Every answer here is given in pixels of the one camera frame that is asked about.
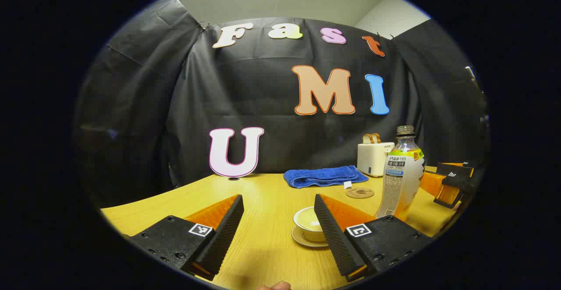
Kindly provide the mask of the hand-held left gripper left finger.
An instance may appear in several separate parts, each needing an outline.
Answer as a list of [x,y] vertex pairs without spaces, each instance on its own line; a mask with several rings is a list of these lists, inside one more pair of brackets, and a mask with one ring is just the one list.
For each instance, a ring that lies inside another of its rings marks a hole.
[[211,281],[243,214],[242,195],[233,195],[184,218],[165,216],[128,240],[170,266]]

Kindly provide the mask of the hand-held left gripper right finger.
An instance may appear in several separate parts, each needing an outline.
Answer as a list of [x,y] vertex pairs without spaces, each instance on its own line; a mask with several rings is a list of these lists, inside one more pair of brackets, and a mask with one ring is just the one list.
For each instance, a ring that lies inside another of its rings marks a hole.
[[433,242],[395,216],[375,218],[327,195],[315,195],[314,212],[348,282],[379,275]]

